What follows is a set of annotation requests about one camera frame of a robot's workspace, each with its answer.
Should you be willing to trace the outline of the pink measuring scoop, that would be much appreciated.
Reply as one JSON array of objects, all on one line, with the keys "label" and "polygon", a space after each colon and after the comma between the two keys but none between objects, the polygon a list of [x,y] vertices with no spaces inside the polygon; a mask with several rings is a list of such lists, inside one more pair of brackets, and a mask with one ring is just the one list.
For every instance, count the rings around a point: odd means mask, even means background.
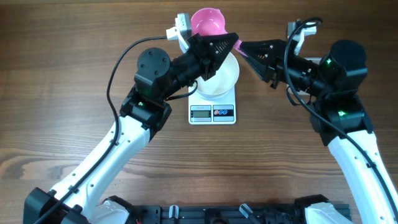
[{"label": "pink measuring scoop", "polygon": [[226,21],[219,9],[203,8],[198,10],[190,20],[192,34],[202,37],[203,43],[207,48],[216,51],[216,45],[226,41],[226,45],[235,49],[242,57],[248,57],[241,49],[242,41],[235,32],[227,32],[225,29]]}]

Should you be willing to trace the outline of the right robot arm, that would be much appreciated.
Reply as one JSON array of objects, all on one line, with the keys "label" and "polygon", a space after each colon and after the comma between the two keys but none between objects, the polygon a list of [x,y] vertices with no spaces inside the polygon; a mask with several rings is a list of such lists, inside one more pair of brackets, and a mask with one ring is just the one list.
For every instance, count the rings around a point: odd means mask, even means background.
[{"label": "right robot arm", "polygon": [[335,42],[315,63],[294,54],[296,42],[263,40],[240,45],[260,79],[290,87],[343,171],[361,219],[397,223],[397,191],[382,162],[371,119],[357,91],[366,78],[366,53],[352,40]]}]

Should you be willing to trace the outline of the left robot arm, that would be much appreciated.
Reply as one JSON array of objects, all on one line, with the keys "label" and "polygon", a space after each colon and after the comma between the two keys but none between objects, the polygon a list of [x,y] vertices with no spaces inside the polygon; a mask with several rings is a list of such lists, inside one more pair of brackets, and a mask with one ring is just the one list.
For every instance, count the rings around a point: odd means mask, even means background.
[{"label": "left robot arm", "polygon": [[25,199],[24,223],[137,223],[139,215],[127,202],[103,193],[126,163],[145,148],[171,114],[170,101],[198,78],[209,80],[238,41],[235,33],[188,39],[188,50],[171,59],[153,47],[137,59],[134,86],[114,124],[83,162],[49,191],[35,188]]}]

